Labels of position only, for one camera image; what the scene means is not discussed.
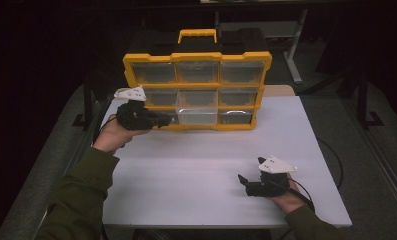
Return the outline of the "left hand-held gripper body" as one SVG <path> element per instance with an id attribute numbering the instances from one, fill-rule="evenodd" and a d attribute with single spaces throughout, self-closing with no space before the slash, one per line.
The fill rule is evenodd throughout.
<path id="1" fill-rule="evenodd" d="M 145 107 L 146 95 L 141 86 L 121 88 L 114 97 L 126 100 L 116 112 L 117 121 L 122 127 L 127 130 L 150 130 L 156 125 L 155 114 Z"/>

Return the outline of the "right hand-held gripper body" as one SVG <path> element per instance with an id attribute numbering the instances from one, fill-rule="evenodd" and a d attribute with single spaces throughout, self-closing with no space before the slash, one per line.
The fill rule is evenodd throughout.
<path id="1" fill-rule="evenodd" d="M 265 163 L 258 166 L 260 181 L 249 181 L 249 186 L 245 187 L 248 196 L 276 197 L 290 189 L 288 174 L 297 171 L 298 167 L 273 155 L 266 159 Z"/>

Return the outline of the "clear plastic pulled drawer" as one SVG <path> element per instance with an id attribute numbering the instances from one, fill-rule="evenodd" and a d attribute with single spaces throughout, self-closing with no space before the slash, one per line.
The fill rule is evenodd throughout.
<path id="1" fill-rule="evenodd" d="M 182 125 L 214 125 L 217 122 L 218 92 L 208 90 L 179 90 L 176 114 Z"/>

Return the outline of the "yellow black organizer cabinet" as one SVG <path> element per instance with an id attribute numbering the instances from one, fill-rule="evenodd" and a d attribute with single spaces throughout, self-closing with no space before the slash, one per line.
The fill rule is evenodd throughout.
<path id="1" fill-rule="evenodd" d="M 139 87 L 134 81 L 133 63 L 177 63 L 183 61 L 263 61 L 265 63 L 261 80 L 258 109 L 249 124 L 217 124 L 215 126 L 179 125 L 172 117 L 167 127 L 171 131 L 182 130 L 251 130 L 257 125 L 257 113 L 265 90 L 266 72 L 272 64 L 272 55 L 267 49 L 261 31 L 256 28 L 243 28 L 222 33 L 214 29 L 186 29 L 178 32 L 158 32 L 143 30 L 138 32 L 125 56 L 123 64 L 128 86 Z"/>

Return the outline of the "person's right hand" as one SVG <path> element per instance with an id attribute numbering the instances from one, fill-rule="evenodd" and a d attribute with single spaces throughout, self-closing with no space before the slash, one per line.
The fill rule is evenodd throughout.
<path id="1" fill-rule="evenodd" d="M 285 214 L 289 214 L 306 205 L 302 199 L 290 192 L 285 192 L 284 194 L 276 197 L 269 197 L 269 200 L 271 200 Z"/>

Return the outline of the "person's left hand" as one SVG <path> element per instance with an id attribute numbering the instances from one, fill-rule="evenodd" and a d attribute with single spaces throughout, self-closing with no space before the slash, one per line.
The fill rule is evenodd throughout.
<path id="1" fill-rule="evenodd" d="M 135 136 L 147 134 L 148 130 L 127 130 L 122 127 L 115 114 L 109 116 L 107 122 L 101 128 L 92 147 L 105 153 L 114 155 L 125 144 L 133 140 Z"/>

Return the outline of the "set of clear organizer bins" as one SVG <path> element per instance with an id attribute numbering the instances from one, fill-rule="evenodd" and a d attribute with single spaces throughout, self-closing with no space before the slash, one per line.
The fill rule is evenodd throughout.
<path id="1" fill-rule="evenodd" d="M 134 81 L 144 88 L 147 106 L 165 112 L 179 124 L 176 99 L 179 90 L 218 92 L 217 124 L 249 124 L 258 109 L 263 61 L 183 61 L 133 63 Z"/>

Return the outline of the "black metal stand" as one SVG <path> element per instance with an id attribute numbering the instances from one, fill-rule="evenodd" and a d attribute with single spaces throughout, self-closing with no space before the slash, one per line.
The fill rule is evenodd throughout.
<path id="1" fill-rule="evenodd" d="M 364 71 L 361 72 L 357 90 L 357 119 L 361 126 L 368 130 L 372 126 L 383 126 L 384 123 L 374 111 L 367 111 L 368 79 Z"/>
<path id="2" fill-rule="evenodd" d="M 86 76 L 83 81 L 83 112 L 77 114 L 73 126 L 82 127 L 86 131 L 92 121 L 92 89 L 89 76 Z"/>

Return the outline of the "white metal desk frame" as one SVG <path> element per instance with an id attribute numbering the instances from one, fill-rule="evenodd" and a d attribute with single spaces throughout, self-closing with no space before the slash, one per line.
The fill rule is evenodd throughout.
<path id="1" fill-rule="evenodd" d="M 291 40 L 289 48 L 283 52 L 285 63 L 288 67 L 293 82 L 296 85 L 303 83 L 294 55 L 304 28 L 308 10 L 302 9 L 297 20 L 290 21 L 247 21 L 225 22 L 221 20 L 221 13 L 215 12 L 214 25 L 220 31 L 233 31 L 240 28 L 259 28 L 266 38 L 287 38 Z"/>

